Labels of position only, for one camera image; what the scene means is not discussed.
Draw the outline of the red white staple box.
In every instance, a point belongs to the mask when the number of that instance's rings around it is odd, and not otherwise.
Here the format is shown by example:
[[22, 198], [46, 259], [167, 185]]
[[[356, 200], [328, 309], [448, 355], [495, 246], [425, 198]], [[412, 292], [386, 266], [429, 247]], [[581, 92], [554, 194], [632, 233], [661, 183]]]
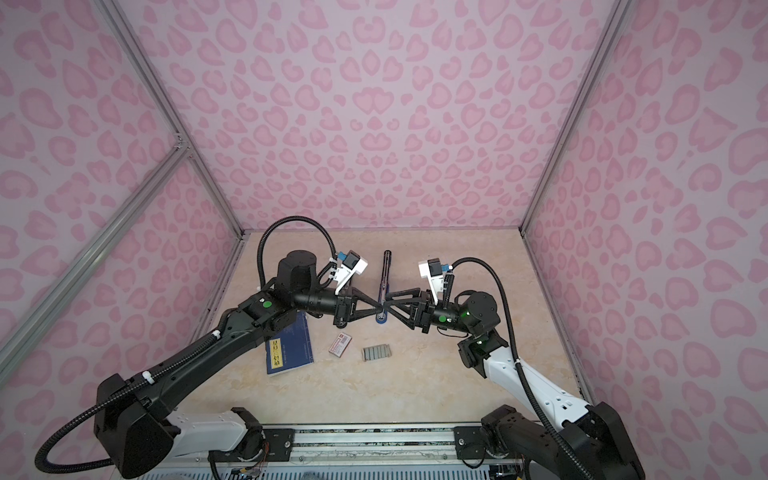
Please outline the red white staple box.
[[351, 341], [352, 341], [351, 335], [341, 332], [337, 335], [337, 337], [332, 342], [331, 346], [328, 349], [328, 352], [337, 358], [341, 358], [344, 352], [349, 347]]

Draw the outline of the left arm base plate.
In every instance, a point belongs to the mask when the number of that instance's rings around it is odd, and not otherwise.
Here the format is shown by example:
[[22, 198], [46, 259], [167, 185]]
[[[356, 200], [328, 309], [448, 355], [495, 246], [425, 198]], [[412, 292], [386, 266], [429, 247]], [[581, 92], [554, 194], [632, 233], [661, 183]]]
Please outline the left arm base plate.
[[289, 428], [248, 431], [233, 450], [210, 451], [209, 457], [217, 463], [288, 462], [293, 450], [295, 434], [296, 431]]

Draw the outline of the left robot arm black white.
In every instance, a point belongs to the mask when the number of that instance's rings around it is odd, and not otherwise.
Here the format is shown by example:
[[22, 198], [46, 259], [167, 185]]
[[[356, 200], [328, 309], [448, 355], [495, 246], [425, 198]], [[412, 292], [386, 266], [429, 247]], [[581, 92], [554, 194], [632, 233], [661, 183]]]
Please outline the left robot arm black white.
[[354, 251], [336, 257], [333, 287], [322, 286], [316, 256], [295, 250], [283, 258], [274, 278], [236, 307], [218, 325], [172, 357], [134, 376], [115, 374], [98, 387], [98, 401], [113, 402], [95, 416], [94, 433], [111, 463], [126, 479], [140, 477], [169, 457], [215, 452], [229, 459], [265, 455], [263, 427], [244, 407], [192, 420], [178, 405], [228, 364], [280, 331], [300, 313], [331, 315], [338, 327], [373, 316], [381, 307], [351, 286], [366, 261]]

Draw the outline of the blue stapler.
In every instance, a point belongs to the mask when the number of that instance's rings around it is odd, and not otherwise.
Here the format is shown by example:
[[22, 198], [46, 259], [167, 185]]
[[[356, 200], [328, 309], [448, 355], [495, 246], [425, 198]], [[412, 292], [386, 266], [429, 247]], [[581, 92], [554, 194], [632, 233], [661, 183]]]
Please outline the blue stapler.
[[[389, 276], [392, 264], [392, 251], [387, 249], [383, 253], [382, 268], [380, 276], [380, 285], [378, 289], [378, 303], [384, 305], [386, 295], [389, 293]], [[375, 317], [378, 324], [383, 325], [387, 322], [387, 311], [382, 308]]]

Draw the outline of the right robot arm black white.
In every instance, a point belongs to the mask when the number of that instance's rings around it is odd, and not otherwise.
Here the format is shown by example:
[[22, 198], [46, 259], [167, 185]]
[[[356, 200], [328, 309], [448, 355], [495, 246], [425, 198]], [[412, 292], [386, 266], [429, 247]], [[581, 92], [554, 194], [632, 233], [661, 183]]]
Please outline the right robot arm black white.
[[473, 291], [461, 302], [434, 299], [418, 288], [387, 295], [385, 309], [412, 330], [441, 327], [464, 334], [465, 367], [502, 387], [534, 414], [508, 405], [482, 421], [488, 451], [516, 454], [559, 479], [643, 479], [646, 474], [615, 409], [569, 394], [512, 352], [497, 331], [492, 295]]

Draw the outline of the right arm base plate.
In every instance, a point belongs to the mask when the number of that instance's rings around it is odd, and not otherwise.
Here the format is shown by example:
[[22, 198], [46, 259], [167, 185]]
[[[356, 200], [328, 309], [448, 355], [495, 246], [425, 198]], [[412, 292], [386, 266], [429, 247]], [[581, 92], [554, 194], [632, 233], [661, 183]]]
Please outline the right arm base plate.
[[484, 462], [514, 462], [518, 457], [507, 451], [481, 425], [459, 425], [452, 429], [456, 457], [468, 463]]

